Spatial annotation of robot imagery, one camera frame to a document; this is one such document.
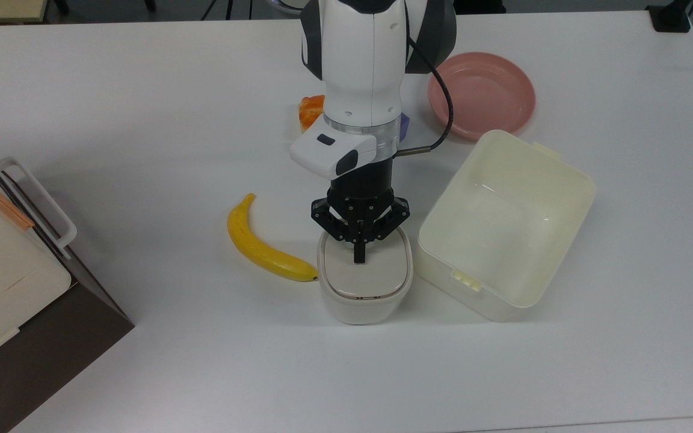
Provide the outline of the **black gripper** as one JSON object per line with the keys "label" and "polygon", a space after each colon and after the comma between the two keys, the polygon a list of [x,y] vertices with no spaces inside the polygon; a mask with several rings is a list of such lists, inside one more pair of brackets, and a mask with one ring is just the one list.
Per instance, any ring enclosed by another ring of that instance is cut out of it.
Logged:
{"label": "black gripper", "polygon": [[[327,198],[312,202],[312,219],[336,241],[354,247],[354,263],[366,262],[366,244],[386,239],[410,216],[407,200],[392,189],[393,159],[363,165],[331,181]],[[366,200],[357,218],[353,201]]]}

